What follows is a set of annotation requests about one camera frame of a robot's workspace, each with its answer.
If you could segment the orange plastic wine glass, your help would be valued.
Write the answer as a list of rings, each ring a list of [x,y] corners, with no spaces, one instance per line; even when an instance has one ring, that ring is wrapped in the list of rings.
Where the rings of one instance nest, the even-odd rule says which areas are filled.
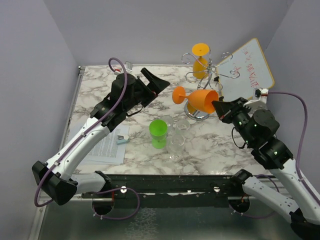
[[[188,100],[194,109],[212,114],[215,111],[213,101],[218,101],[219,95],[216,91],[209,89],[197,89],[187,95],[184,87],[177,86],[172,92],[173,102],[179,105],[182,104],[185,99]]]

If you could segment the yellow plastic wine glass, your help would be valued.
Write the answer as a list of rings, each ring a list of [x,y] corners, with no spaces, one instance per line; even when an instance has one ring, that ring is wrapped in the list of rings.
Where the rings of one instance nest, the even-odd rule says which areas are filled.
[[[193,55],[196,56],[196,60],[193,63],[193,77],[197,80],[201,80],[207,76],[205,70],[207,69],[208,62],[204,58],[210,52],[210,47],[206,43],[197,43],[191,49]]]

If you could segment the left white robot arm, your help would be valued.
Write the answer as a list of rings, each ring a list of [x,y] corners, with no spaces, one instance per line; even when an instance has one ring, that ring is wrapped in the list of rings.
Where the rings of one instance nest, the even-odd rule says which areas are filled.
[[[128,111],[138,105],[145,108],[170,85],[146,68],[141,73],[148,84],[132,74],[118,74],[110,93],[94,107],[79,132],[45,163],[37,161],[32,166],[37,185],[58,205],[77,194],[94,192],[103,198],[110,193],[108,178],[101,171],[79,177],[74,171],[98,142],[129,117]]]

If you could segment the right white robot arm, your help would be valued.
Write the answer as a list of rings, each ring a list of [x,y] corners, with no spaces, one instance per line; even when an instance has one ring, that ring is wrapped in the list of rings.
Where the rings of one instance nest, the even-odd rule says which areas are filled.
[[[296,159],[287,146],[275,137],[280,124],[270,110],[258,109],[249,115],[247,100],[212,102],[219,119],[233,124],[251,149],[254,159],[270,171],[285,187],[289,197],[262,183],[250,172],[241,169],[230,178],[230,191],[240,196],[246,193],[260,200],[280,214],[290,224],[293,232],[303,240],[320,238],[320,205],[315,200],[319,194],[307,186],[307,180],[296,168]]]

